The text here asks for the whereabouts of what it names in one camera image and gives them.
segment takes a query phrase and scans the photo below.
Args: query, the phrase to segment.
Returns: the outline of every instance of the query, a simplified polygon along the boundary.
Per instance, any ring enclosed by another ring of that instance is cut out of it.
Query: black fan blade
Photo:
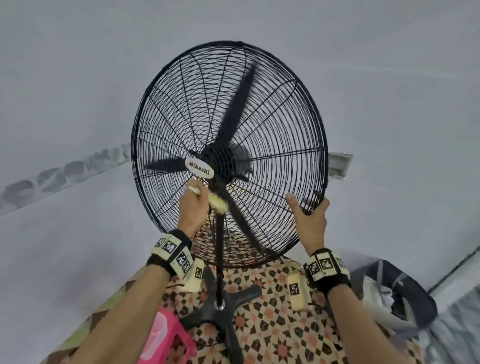
[[[218,179],[215,180],[215,193],[222,198],[227,204],[228,204],[228,209],[230,210],[230,214],[232,215],[233,219],[239,226],[240,230],[245,234],[245,236],[250,240],[252,245],[260,252],[263,253],[264,249],[258,242],[257,237],[253,233],[253,231],[250,229],[250,226],[243,217],[239,207],[233,201],[232,196],[228,193],[227,189],[225,188],[225,185],[219,181]]]
[[[187,170],[185,160],[182,158],[156,160],[155,162],[145,164],[145,168],[164,172],[181,172]]]
[[[227,146],[237,131],[243,110],[247,105],[247,99],[250,94],[250,89],[252,88],[256,70],[257,64],[254,62],[250,65],[249,71],[242,78],[237,92],[230,101],[227,112],[223,117],[220,129],[215,138],[215,143],[217,145]]]

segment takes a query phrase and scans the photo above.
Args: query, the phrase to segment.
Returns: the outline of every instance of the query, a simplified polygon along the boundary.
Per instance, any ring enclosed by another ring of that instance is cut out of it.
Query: pink plastic stool
[[[167,360],[168,352],[177,335],[187,348],[187,353],[183,358],[183,364],[185,364],[197,353],[197,345],[185,331],[179,318],[169,310],[160,307],[137,364],[163,364]]]

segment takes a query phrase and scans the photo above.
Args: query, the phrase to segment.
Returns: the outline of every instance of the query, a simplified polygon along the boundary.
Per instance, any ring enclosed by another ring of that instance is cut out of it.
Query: person
[[[200,189],[197,195],[190,188],[180,198],[177,230],[192,239],[207,219],[209,191],[200,181],[190,180],[189,186]],[[297,234],[307,254],[324,248],[327,226],[327,199],[305,215],[296,198],[286,195],[293,212]],[[85,338],[72,357],[71,364],[136,364],[143,351],[162,297],[174,272],[158,264],[147,264],[123,299],[112,308]],[[407,364],[363,309],[348,284],[332,287],[327,298],[351,364]]]

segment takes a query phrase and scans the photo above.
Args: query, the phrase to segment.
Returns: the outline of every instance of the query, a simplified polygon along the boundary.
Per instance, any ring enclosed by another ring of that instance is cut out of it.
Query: wristband
[[[305,274],[313,286],[327,297],[333,287],[347,284],[351,287],[350,273],[342,259],[330,249],[318,249],[303,265]]]
[[[147,260],[147,266],[155,264],[163,267],[170,276],[183,279],[193,264],[190,254],[192,241],[181,230],[172,230],[163,234],[152,249],[152,255]]]

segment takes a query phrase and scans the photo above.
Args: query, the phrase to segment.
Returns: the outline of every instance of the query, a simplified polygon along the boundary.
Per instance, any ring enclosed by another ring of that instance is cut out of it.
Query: black pedestal fan
[[[233,328],[236,309],[260,287],[224,288],[223,269],[267,263],[297,242],[291,192],[313,211],[327,185],[328,152],[318,109],[298,77],[272,54],[242,42],[217,41],[180,54],[144,93],[132,130],[137,190],[152,221],[174,229],[189,178],[227,202],[209,212],[192,254],[204,270],[206,302],[181,318],[186,329],[215,324],[230,361],[243,363]]]

